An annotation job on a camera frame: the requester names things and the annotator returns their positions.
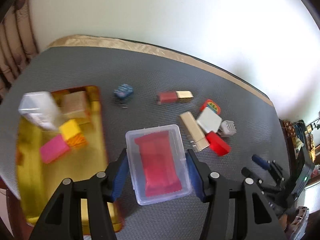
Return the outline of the red rectangular box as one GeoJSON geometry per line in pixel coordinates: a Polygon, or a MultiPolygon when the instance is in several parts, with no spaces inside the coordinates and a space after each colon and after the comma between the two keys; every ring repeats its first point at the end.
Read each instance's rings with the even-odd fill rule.
{"type": "Polygon", "coordinates": [[[231,147],[214,132],[206,134],[206,139],[209,142],[209,148],[218,156],[227,155],[231,150],[231,147]]]}

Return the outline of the gold rectangular bar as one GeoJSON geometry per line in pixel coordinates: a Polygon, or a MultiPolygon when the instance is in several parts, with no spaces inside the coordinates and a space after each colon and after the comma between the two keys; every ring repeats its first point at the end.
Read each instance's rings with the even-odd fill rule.
{"type": "Polygon", "coordinates": [[[202,150],[209,147],[209,142],[207,141],[202,129],[196,122],[194,116],[191,112],[187,111],[179,115],[181,124],[187,133],[188,140],[192,144],[193,150],[195,152],[201,152],[202,150]]]}

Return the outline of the clear box with pink packet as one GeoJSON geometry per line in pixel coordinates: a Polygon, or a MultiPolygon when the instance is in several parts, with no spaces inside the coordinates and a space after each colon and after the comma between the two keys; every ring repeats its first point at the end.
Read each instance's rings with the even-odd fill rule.
{"type": "Polygon", "coordinates": [[[128,131],[125,139],[132,187],[139,205],[191,194],[185,151],[176,124],[128,131]]]}

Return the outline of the white wall charger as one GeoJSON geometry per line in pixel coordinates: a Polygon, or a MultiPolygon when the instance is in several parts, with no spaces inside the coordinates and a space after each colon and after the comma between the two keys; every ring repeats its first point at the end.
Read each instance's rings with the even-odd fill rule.
{"type": "Polygon", "coordinates": [[[196,119],[197,124],[202,128],[202,130],[207,134],[210,132],[217,133],[222,118],[216,114],[211,108],[206,107],[196,119]]]}

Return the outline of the yellow cube box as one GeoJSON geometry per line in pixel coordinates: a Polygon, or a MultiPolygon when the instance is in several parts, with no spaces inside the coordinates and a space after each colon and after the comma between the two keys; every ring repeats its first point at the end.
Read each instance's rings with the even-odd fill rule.
{"type": "Polygon", "coordinates": [[[74,119],[68,120],[59,126],[59,131],[63,140],[70,148],[77,148],[87,145],[87,140],[78,123],[74,119]]]}

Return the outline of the pink rectangular block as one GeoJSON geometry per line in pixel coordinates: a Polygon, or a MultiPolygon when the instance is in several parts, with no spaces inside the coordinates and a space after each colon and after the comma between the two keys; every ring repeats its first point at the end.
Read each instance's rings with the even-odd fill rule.
{"type": "Polygon", "coordinates": [[[59,134],[53,139],[40,147],[40,155],[42,162],[49,164],[67,153],[71,148],[63,140],[62,135],[59,134]]]}

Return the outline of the red gold toffee tin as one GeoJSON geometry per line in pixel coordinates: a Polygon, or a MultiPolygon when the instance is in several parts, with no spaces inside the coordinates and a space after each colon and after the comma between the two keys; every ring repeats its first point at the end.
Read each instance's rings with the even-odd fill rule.
{"type": "Polygon", "coordinates": [[[107,168],[100,89],[29,92],[18,109],[16,178],[25,220],[35,226],[63,179],[81,181],[107,168]]]}

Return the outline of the tan cardboard cube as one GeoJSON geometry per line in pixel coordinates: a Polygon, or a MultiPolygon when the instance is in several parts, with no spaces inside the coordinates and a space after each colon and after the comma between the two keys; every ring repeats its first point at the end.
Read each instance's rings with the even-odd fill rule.
{"type": "Polygon", "coordinates": [[[90,107],[85,91],[69,93],[63,96],[61,110],[69,119],[88,119],[90,107]]]}

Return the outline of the grey honeycomb table mat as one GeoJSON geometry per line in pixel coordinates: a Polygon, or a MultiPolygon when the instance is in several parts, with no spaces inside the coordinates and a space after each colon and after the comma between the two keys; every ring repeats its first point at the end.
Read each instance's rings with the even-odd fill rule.
{"type": "Polygon", "coordinates": [[[210,202],[203,203],[191,184],[191,194],[151,205],[139,205],[130,169],[124,188],[114,203],[103,199],[95,175],[58,185],[35,224],[31,239],[82,239],[81,205],[88,214],[92,239],[285,239],[278,217],[264,192],[240,171],[250,167],[252,155],[271,157],[287,167],[283,133],[274,106],[238,85],[205,70],[143,53],[93,47],[54,47],[34,58],[14,82],[1,104],[1,176],[19,193],[16,176],[16,140],[22,96],[29,92],[54,92],[97,86],[108,164],[126,149],[128,131],[176,124],[184,151],[192,149],[179,115],[211,99],[221,108],[222,121],[235,123],[236,133],[223,138],[231,150],[218,156],[209,147],[195,152],[199,161],[220,174],[210,202]],[[119,100],[113,91],[122,84],[133,88],[119,100]],[[188,90],[194,98],[185,103],[159,105],[160,92],[188,90]],[[230,230],[229,217],[234,226],[230,230]]]}

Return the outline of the pink lip gloss gold cap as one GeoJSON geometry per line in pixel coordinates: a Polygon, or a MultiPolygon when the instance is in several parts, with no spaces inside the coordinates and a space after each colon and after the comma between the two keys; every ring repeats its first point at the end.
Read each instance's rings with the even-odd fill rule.
{"type": "Polygon", "coordinates": [[[159,105],[167,103],[185,103],[193,100],[194,96],[191,91],[188,90],[176,90],[160,92],[157,95],[157,103],[159,105]]]}

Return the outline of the clear box with label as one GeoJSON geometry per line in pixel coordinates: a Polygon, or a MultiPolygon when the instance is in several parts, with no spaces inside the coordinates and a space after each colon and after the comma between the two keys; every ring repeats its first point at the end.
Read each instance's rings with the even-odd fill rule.
{"type": "Polygon", "coordinates": [[[20,101],[18,112],[32,124],[51,131],[57,131],[63,119],[50,92],[25,93],[20,101]]]}

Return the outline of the beige patterned curtain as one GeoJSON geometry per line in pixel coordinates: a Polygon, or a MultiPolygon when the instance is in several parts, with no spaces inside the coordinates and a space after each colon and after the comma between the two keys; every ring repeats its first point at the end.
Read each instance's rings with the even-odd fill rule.
{"type": "Polygon", "coordinates": [[[1,20],[1,99],[38,52],[29,0],[15,0],[1,20]]]}

